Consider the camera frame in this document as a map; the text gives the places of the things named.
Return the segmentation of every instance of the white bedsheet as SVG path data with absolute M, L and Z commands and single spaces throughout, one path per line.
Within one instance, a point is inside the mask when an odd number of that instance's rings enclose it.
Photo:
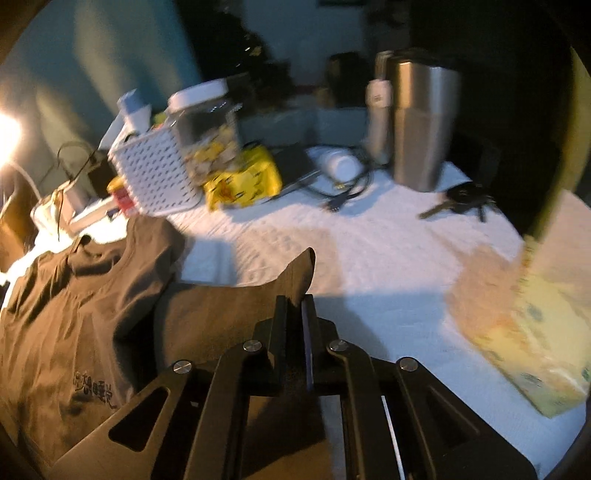
M 446 164 L 439 190 L 464 181 Z M 318 314 L 335 322 L 341 338 L 390 361 L 413 356 L 520 450 L 543 478 L 562 458 L 584 423 L 584 406 L 554 419 L 530 403 L 458 333 L 444 294 L 462 269 L 462 258 L 488 244 L 513 259 L 521 238 L 502 216 L 488 212 L 441 215 L 423 221 L 437 194 L 417 193 L 376 173 L 369 190 L 339 213 L 298 191 L 243 210 L 209 212 L 201 205 L 170 217 L 189 242 L 181 279 L 210 284 L 262 284 L 274 279 L 302 250 L 314 248 L 310 293 Z M 88 233 L 98 241 L 125 235 L 125 221 L 107 219 Z M 60 247 L 39 240 L 33 257 Z M 22 274 L 20 262 L 12 276 Z M 333 464 L 343 476 L 340 413 L 334 398 L 322 401 Z

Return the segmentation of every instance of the yellow snack package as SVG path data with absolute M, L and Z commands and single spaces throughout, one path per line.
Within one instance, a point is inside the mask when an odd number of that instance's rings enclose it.
M 244 150 L 242 158 L 245 168 L 212 173 L 203 185 L 210 210 L 216 210 L 220 204 L 248 207 L 281 191 L 281 176 L 265 147 Z

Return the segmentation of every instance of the white container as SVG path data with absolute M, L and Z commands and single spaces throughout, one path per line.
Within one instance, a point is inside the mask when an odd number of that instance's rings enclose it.
M 168 99 L 167 125 L 174 128 L 187 174 L 200 187 L 210 173 L 239 170 L 235 107 L 226 80 L 195 85 Z
M 328 151 L 319 158 L 319 163 L 325 175 L 337 184 L 348 184 L 363 172 L 357 157 L 344 148 Z
M 163 125 L 119 145 L 111 150 L 111 160 L 144 215 L 188 210 L 202 197 L 189 179 L 171 127 Z

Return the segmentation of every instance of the light bulb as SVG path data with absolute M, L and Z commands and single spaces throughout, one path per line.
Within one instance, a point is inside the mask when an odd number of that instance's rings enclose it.
M 0 166 L 9 160 L 21 138 L 21 126 L 9 116 L 0 113 Z

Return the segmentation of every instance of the keys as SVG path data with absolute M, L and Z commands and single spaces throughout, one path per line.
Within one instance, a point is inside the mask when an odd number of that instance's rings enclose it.
M 473 208 L 478 209 L 478 216 L 481 222 L 486 222 L 485 206 L 493 207 L 496 211 L 495 201 L 488 195 L 486 189 L 472 181 L 455 185 L 445 192 L 445 200 L 432 209 L 421 213 L 421 219 L 430 218 L 444 210 L 451 210 L 454 213 L 466 213 Z
M 431 210 L 427 210 L 426 212 L 421 213 L 418 217 L 422 220 L 431 218 L 434 215 L 437 215 L 439 212 L 444 210 L 450 210 L 454 206 L 455 202 L 450 199 L 446 199 L 441 202 L 439 205 L 435 205 Z

